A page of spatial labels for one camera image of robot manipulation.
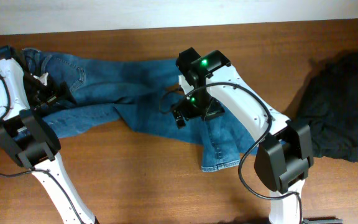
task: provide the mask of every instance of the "blue jeans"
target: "blue jeans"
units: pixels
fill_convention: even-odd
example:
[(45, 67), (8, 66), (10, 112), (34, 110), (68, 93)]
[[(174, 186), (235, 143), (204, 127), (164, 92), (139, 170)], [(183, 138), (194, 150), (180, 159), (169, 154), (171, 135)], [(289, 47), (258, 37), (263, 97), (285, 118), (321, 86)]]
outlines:
[[(44, 117), (59, 138), (122, 118), (134, 131), (203, 145), (201, 169), (205, 172), (238, 165), (239, 153), (254, 143), (227, 108), (219, 118), (207, 122), (192, 119), (181, 130), (171, 114), (158, 112), (165, 89), (178, 83), (180, 72), (174, 59), (108, 62), (35, 49), (26, 49), (25, 54), (34, 59), (27, 58), (30, 71), (34, 73), (38, 67), (58, 84), (66, 82), (77, 102), (58, 102)], [(168, 109), (181, 97), (168, 95), (163, 108)]]

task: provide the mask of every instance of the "wooden surface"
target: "wooden surface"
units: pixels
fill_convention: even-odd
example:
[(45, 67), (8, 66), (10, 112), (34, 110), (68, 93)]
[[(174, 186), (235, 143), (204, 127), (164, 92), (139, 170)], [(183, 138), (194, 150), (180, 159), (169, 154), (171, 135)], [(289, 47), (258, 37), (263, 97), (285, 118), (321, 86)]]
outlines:
[[(316, 62), (358, 49), (358, 20), (0, 36), (4, 44), (106, 60), (219, 49), (264, 100), (293, 116)], [(201, 146), (134, 133), (122, 121), (61, 143), (66, 170), (101, 223), (226, 223), (269, 214), (269, 202), (243, 188), (235, 167), (201, 172)], [(251, 156), (245, 178), (266, 194), (253, 163)], [(2, 149), (0, 170), (19, 170)], [(358, 223), (358, 164), (316, 159), (302, 198), (305, 217)], [(62, 220), (34, 177), (0, 177), (0, 223)]]

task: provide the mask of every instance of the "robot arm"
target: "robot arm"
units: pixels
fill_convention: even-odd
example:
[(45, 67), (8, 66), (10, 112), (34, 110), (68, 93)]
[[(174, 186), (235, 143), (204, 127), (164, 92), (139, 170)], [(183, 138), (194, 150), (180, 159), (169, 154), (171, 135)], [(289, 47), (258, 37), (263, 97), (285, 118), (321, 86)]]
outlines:
[[(33, 171), (64, 223), (98, 224), (66, 173), (56, 134), (39, 116), (44, 105), (73, 98), (65, 83), (56, 86), (47, 73), (30, 74), (23, 59), (11, 47), (0, 49), (0, 146), (17, 165)], [(30, 134), (17, 139), (23, 131)]]
[[(209, 120), (221, 116), (224, 109), (217, 99), (236, 116), (256, 141), (267, 130), (268, 116), (260, 102), (239, 87), (249, 90), (260, 99), (272, 116), (269, 134), (259, 144), (255, 171), (269, 188), (271, 197), (282, 196), (287, 192), (300, 194), (308, 169), (313, 165), (308, 125), (291, 121), (268, 105), (242, 80), (231, 62), (219, 51), (201, 57), (190, 48), (180, 54), (177, 66), (182, 72), (179, 84), (185, 93), (213, 83), (238, 86), (213, 85), (205, 90), (194, 91), (173, 112), (178, 127), (185, 125), (183, 118), (189, 120), (201, 117)], [(299, 211), (295, 196), (272, 201), (269, 220), (273, 224), (297, 224), (300, 220)]]

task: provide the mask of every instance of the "black cloth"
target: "black cloth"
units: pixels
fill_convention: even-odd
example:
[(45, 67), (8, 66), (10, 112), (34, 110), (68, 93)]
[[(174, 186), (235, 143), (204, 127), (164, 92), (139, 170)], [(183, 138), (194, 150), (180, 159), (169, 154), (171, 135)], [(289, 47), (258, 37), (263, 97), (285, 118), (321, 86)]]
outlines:
[(310, 126), (315, 157), (358, 162), (358, 53), (311, 79), (296, 117)]

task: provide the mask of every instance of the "black cable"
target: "black cable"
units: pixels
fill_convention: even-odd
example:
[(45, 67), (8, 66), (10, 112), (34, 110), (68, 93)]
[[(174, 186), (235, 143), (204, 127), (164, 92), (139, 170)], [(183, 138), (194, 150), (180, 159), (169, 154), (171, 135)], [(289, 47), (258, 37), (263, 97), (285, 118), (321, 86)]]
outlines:
[[(8, 92), (4, 77), (2, 77), (1, 74), (0, 74), (0, 80), (2, 81), (2, 84), (4, 85), (4, 88), (5, 88), (5, 91), (6, 91), (6, 96), (7, 96), (7, 106), (5, 106), (6, 110), (5, 110), (4, 114), (0, 117), (0, 124), (1, 124), (1, 121), (4, 119), (4, 117), (8, 114), (8, 112), (10, 110), (11, 96), (10, 96), (10, 94)], [(31, 173), (34, 173), (34, 172), (41, 172), (43, 174), (46, 174), (47, 176), (49, 176), (56, 183), (56, 185), (59, 187), (59, 189), (63, 192), (63, 194), (67, 198), (68, 203), (73, 208), (73, 211), (74, 211), (75, 215), (77, 216), (78, 220), (80, 221), (80, 223), (85, 224), (85, 222), (81, 219), (80, 215), (78, 214), (76, 208), (74, 207), (74, 204), (71, 201), (70, 197), (68, 196), (67, 192), (63, 189), (63, 187), (59, 184), (59, 182), (54, 178), (54, 176), (52, 174), (50, 174), (49, 171), (42, 170), (42, 169), (34, 169), (34, 170), (28, 170), (28, 171), (19, 172), (19, 173), (16, 173), (16, 174), (3, 174), (3, 173), (0, 172), (0, 176), (1, 177), (7, 177), (7, 178), (20, 177), (22, 175), (31, 174)]]
[(206, 109), (206, 111), (205, 111), (205, 116), (204, 116), (204, 120), (203, 120), (203, 121), (205, 121), (205, 118), (206, 118), (206, 116), (208, 115), (208, 111), (209, 111), (209, 109), (211, 108), (211, 105), (212, 105), (213, 101), (214, 101), (214, 98), (211, 98), (211, 99), (209, 100), (209, 106), (207, 107), (207, 109)]
[(266, 114), (267, 114), (267, 129), (266, 131), (262, 134), (262, 136), (260, 138), (258, 138), (258, 140), (255, 141), (255, 143), (253, 143), (253, 145), (244, 153), (244, 155), (241, 157), (240, 163), (239, 163), (239, 168), (238, 168), (238, 174), (239, 174), (239, 178), (241, 183), (243, 184), (243, 186), (252, 194), (254, 194), (256, 197), (258, 198), (262, 198), (265, 200), (282, 200), (285, 199), (291, 195), (295, 195), (296, 199), (298, 200), (299, 203), (299, 209), (300, 209), (300, 221), (299, 224), (302, 224), (303, 222), (303, 217), (302, 217), (302, 202), (301, 202), (301, 197), (299, 192), (287, 192), (285, 195), (279, 196), (279, 197), (268, 197), (268, 196), (264, 196), (261, 195), (259, 193), (257, 193), (256, 191), (254, 191), (251, 187), (248, 186), (248, 184), (245, 182), (243, 176), (242, 176), (242, 166), (244, 164), (244, 161), (246, 160), (246, 158), (249, 156), (249, 154), (252, 152), (252, 150), (260, 143), (262, 142), (265, 137), (268, 135), (268, 133), (270, 132), (270, 129), (272, 127), (272, 123), (273, 123), (273, 117), (270, 114), (269, 109), (266, 107), (266, 105), (264, 104), (264, 102), (258, 97), (256, 96), (253, 92), (251, 92), (250, 90), (244, 88), (243, 86), (240, 86), (238, 84), (235, 83), (229, 83), (229, 82), (216, 82), (216, 83), (210, 83), (207, 84), (205, 86), (201, 86), (199, 88), (195, 88), (194, 90), (189, 91), (182, 99), (180, 99), (178, 101), (178, 103), (176, 103), (175, 105), (173, 105), (168, 111), (162, 111), (161, 109), (161, 102), (162, 100), (170, 93), (174, 92), (174, 91), (169, 91), (168, 93), (164, 94), (160, 100), (160, 104), (159, 104), (159, 111), (162, 114), (168, 114), (171, 113), (172, 111), (176, 110), (188, 97), (190, 97), (194, 92), (196, 91), (200, 91), (200, 90), (204, 90), (208, 87), (212, 87), (212, 86), (219, 86), (219, 85), (223, 85), (223, 86), (233, 86), (234, 89), (238, 88), (246, 93), (248, 93), (250, 96), (252, 96), (260, 105), (261, 107), (265, 110)]

